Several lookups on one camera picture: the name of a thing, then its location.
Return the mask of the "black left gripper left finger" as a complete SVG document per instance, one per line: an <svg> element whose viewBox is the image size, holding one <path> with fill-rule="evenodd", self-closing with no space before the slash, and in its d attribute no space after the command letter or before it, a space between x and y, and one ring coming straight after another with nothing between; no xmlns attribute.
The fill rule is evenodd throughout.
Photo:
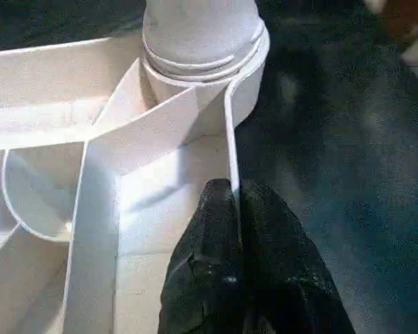
<svg viewBox="0 0 418 334"><path fill-rule="evenodd" d="M243 288L231 183L213 179L172 252L160 296L159 333L241 333Z"/></svg>

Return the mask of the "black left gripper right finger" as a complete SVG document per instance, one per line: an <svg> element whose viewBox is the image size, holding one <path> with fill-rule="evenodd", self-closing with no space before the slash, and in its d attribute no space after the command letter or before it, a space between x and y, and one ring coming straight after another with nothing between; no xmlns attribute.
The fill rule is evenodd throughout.
<svg viewBox="0 0 418 334"><path fill-rule="evenodd" d="M254 302L274 333L354 333L316 245L270 187L242 183L245 275Z"/></svg>

